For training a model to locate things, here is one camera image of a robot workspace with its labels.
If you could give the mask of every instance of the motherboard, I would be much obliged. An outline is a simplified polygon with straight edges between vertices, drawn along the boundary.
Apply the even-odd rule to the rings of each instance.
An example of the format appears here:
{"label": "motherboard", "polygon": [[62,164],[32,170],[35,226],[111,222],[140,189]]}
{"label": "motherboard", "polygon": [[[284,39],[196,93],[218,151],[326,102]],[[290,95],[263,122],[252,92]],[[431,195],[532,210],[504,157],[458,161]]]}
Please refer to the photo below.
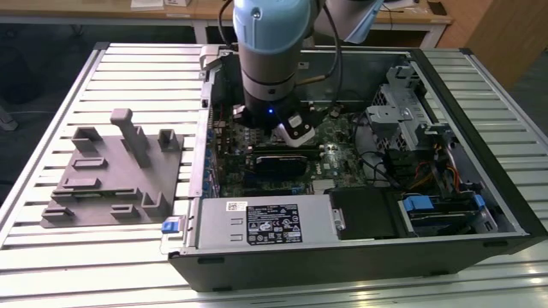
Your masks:
{"label": "motherboard", "polygon": [[218,121],[220,197],[323,194],[328,188],[367,185],[351,141],[355,118],[355,113],[327,117],[299,148],[290,148],[275,131]]}

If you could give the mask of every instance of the power supply label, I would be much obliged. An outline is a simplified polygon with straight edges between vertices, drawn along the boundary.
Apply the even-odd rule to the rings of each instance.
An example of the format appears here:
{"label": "power supply label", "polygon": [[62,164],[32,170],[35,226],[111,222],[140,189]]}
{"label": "power supply label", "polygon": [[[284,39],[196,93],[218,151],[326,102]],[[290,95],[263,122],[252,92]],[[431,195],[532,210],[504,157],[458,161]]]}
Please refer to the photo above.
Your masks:
{"label": "power supply label", "polygon": [[303,242],[296,204],[248,206],[248,244],[288,244]]}

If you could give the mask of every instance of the white paper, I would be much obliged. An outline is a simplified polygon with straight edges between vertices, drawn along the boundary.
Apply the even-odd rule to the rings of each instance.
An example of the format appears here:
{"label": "white paper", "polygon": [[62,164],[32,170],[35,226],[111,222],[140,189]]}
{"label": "white paper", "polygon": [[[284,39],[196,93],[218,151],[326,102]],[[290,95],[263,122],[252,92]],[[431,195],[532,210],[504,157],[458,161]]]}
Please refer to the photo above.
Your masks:
{"label": "white paper", "polygon": [[415,5],[418,5],[418,4],[415,3],[414,0],[399,0],[399,1],[395,1],[395,2],[384,3],[384,5],[380,9],[386,10],[388,8],[391,11],[395,11],[399,8],[407,8],[407,7],[415,6]]}
{"label": "white paper", "polygon": [[166,0],[166,5],[188,6],[191,0]]}
{"label": "white paper", "polygon": [[131,0],[132,11],[158,11],[164,9],[164,0]]}

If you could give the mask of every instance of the floor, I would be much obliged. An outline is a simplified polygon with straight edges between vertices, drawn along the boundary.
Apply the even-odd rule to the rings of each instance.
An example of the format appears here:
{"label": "floor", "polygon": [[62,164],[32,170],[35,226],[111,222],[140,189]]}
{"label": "floor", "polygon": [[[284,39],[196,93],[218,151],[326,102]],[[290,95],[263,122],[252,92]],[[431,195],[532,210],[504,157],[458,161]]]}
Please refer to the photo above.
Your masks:
{"label": "floor", "polygon": [[[208,29],[212,42],[216,31]],[[0,24],[0,47],[15,47],[42,85],[42,95],[30,103],[12,105],[19,128],[0,131],[0,204],[32,155],[54,113],[62,104],[96,42],[195,43],[190,27],[86,26],[78,35],[70,26]],[[548,53],[544,53],[523,76],[512,96],[548,133]]]}

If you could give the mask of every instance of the desk leg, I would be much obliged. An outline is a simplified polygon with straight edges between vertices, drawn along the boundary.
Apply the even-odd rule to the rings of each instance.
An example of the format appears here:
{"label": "desk leg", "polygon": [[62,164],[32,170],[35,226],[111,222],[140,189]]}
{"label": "desk leg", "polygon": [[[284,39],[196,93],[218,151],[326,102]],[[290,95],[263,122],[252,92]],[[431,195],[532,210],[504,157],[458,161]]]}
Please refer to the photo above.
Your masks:
{"label": "desk leg", "polygon": [[195,28],[196,44],[207,44],[207,21],[192,21]]}
{"label": "desk leg", "polygon": [[8,112],[6,112],[4,108],[0,106],[0,128],[3,130],[16,130],[18,122],[14,120]]}
{"label": "desk leg", "polygon": [[71,25],[72,33],[75,37],[82,37],[84,34],[84,26],[82,24],[72,24]]}
{"label": "desk leg", "polygon": [[426,35],[420,48],[436,48],[438,42],[442,38],[442,35],[446,31],[446,24],[434,24],[430,28],[430,31]]}

